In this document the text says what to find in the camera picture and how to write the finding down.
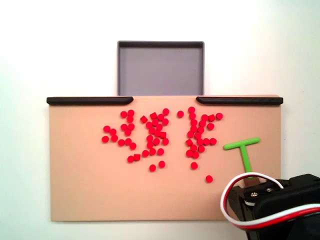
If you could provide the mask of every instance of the white wire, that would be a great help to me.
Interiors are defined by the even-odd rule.
[[[222,192],[222,196],[221,196],[221,200],[220,200],[220,209],[221,209],[221,212],[222,214],[224,215],[224,217],[229,221],[231,222],[232,224],[234,225],[239,225],[239,226],[251,226],[251,225],[256,225],[256,224],[262,224],[262,223],[265,223],[265,222],[268,222],[270,220],[273,220],[273,219],[277,219],[279,217],[283,217],[285,215],[288,215],[288,214],[292,214],[294,212],[298,212],[298,211],[301,211],[301,210],[307,210],[307,209],[312,209],[312,208],[319,208],[320,207],[320,204],[306,204],[306,205],[301,205],[301,206],[297,206],[297,207],[293,207],[293,208],[290,208],[290,209],[287,209],[287,210],[284,210],[284,211],[280,211],[280,212],[277,212],[275,214],[272,214],[272,215],[269,215],[269,216],[265,216],[265,217],[262,217],[262,218],[259,218],[259,219],[256,219],[256,220],[251,220],[251,221],[238,221],[238,220],[235,220],[233,219],[232,217],[230,217],[228,215],[228,213],[226,212],[225,208],[224,208],[224,199],[226,197],[226,194],[227,194],[227,190],[228,188],[231,186],[231,184],[239,179],[239,178],[242,178],[242,177],[248,177],[250,175],[256,175],[256,176],[259,176],[259,177],[262,177],[262,178],[265,178],[265,179],[268,179],[272,182],[274,182],[275,184],[277,184],[279,186],[279,188],[283,189],[284,187],[281,185],[281,183],[279,181],[277,181],[276,179],[270,177],[270,176],[267,176],[267,175],[264,175],[262,173],[258,173],[258,172],[246,172],[246,173],[242,173],[236,177],[234,177],[228,184],[227,186],[225,187],[224,191]]]

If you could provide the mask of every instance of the red disc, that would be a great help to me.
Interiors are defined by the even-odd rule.
[[[194,154],[193,151],[191,151],[190,149],[186,151],[186,155],[191,158],[192,157],[192,154]]]
[[[150,148],[149,152],[150,152],[150,155],[153,156],[156,154],[157,151],[154,148]]]
[[[199,146],[198,147],[198,152],[203,153],[206,150],[206,148],[204,146]]]
[[[128,129],[133,130],[135,129],[135,125],[133,123],[128,124]]]
[[[102,140],[103,143],[107,143],[109,141],[109,137],[108,136],[103,136],[101,138],[101,140]]]
[[[193,106],[189,107],[188,111],[189,113],[193,114],[195,112],[195,108]]]
[[[163,109],[162,113],[164,115],[168,115],[169,114],[169,109],[168,108]]]
[[[118,141],[118,145],[119,145],[119,146],[123,146],[123,145],[125,145],[125,140],[123,140],[123,139],[119,139],[119,141]]]
[[[154,172],[156,170],[156,168],[157,168],[156,165],[151,164],[149,167],[149,170],[150,170],[150,172]]]
[[[216,119],[221,120],[221,119],[224,117],[224,115],[219,112],[219,113],[217,113],[217,114],[215,115],[215,117],[216,117]]]
[[[203,144],[204,144],[204,145],[209,145],[209,144],[210,144],[209,138],[203,139]]]
[[[185,114],[183,111],[178,111],[177,115],[179,118],[182,118]]]
[[[167,118],[164,118],[163,120],[162,120],[162,124],[163,125],[168,125],[168,123],[169,123],[169,120],[167,119]]]
[[[117,130],[115,130],[114,128],[110,129],[110,135],[113,136],[113,135],[116,135],[117,134]]]
[[[163,148],[158,149],[158,155],[163,155],[165,153],[165,150]]]
[[[168,139],[168,138],[164,138],[164,139],[162,140],[162,144],[163,144],[163,145],[168,145],[168,144],[169,144],[169,139]]]
[[[198,168],[198,164],[197,164],[196,162],[192,162],[192,163],[191,163],[191,168],[192,168],[193,170],[197,169],[197,168]]]
[[[200,127],[204,127],[204,126],[206,126],[206,125],[207,125],[206,121],[201,120],[201,121],[199,122],[199,126],[200,126]]]
[[[156,138],[153,140],[153,145],[157,146],[157,145],[159,145],[159,144],[160,144],[160,139],[156,137]]]
[[[193,152],[195,152],[195,151],[197,151],[198,147],[197,147],[197,145],[192,144],[191,147],[190,147],[190,149],[191,149]]]
[[[113,136],[111,137],[111,141],[112,141],[112,142],[118,141],[118,136],[117,136],[117,135],[113,135]]]
[[[211,145],[216,145],[217,140],[215,138],[210,138],[210,144]]]
[[[197,158],[199,157],[199,153],[198,153],[197,151],[194,151],[194,152],[192,153],[192,157],[193,157],[194,159],[197,159]]]
[[[190,123],[191,123],[192,126],[195,126],[195,125],[197,125],[198,121],[195,120],[195,119],[192,119],[192,120],[190,121]]]
[[[120,116],[121,116],[122,118],[125,118],[127,115],[128,115],[128,114],[127,114],[126,111],[122,111],[122,112],[120,113]]]
[[[212,183],[212,181],[214,179],[212,178],[212,176],[208,175],[208,176],[205,177],[205,180],[206,180],[207,183]]]
[[[207,121],[208,120],[208,115],[207,114],[203,114],[202,116],[201,116],[201,119],[203,120],[203,121]]]
[[[134,142],[130,143],[130,149],[131,150],[135,150],[137,147],[137,144],[135,144]]]
[[[104,126],[103,131],[105,133],[108,133],[110,131],[110,127],[109,126]]]
[[[154,147],[154,144],[152,143],[152,141],[148,141],[148,143],[146,144],[146,147],[147,147],[148,149],[151,149],[151,148]]]
[[[128,116],[128,117],[126,118],[126,121],[127,121],[128,123],[132,123],[132,122],[134,121],[134,118],[133,118],[132,116]]]
[[[196,114],[190,113],[190,114],[189,114],[189,118],[190,118],[190,119],[195,119],[195,118],[196,118]]]
[[[145,157],[145,158],[148,157],[149,156],[149,151],[148,150],[143,150],[142,151],[142,156]]]
[[[128,111],[128,115],[129,115],[129,116],[135,115],[135,111],[133,111],[133,110],[130,109],[130,110]]]

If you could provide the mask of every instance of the white background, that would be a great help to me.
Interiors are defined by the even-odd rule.
[[[246,239],[226,222],[50,221],[46,97],[114,96],[118,40],[204,41],[205,94],[283,97],[282,177],[320,176],[318,0],[3,0],[0,239]]]

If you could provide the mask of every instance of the black bar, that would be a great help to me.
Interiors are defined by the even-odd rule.
[[[197,96],[201,104],[212,105],[281,105],[282,97]]]
[[[47,97],[49,105],[127,105],[134,98],[132,96],[70,96],[70,97]]]

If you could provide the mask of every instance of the tan wooden board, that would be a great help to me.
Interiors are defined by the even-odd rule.
[[[186,156],[190,106],[198,121],[202,114],[223,113],[223,119],[213,122],[214,130],[202,135],[216,138],[217,144],[206,146],[198,159]],[[164,155],[128,163],[129,155],[146,149],[149,133],[140,117],[150,118],[164,108],[170,110],[163,128],[170,141],[161,146]],[[126,120],[120,112],[130,109],[135,111],[130,137],[136,150],[102,143],[103,136],[110,136],[103,132],[105,125],[125,138],[120,125]],[[184,111],[183,118],[178,111]],[[50,105],[49,121],[52,221],[223,220],[221,193],[245,171],[239,148],[223,150],[223,145],[253,137],[261,141],[247,146],[252,170],[280,177],[279,105],[203,105],[195,96],[135,96],[128,105]],[[150,172],[149,166],[161,160],[165,168]],[[198,169],[191,170],[192,162]],[[207,175],[212,183],[205,181]]]

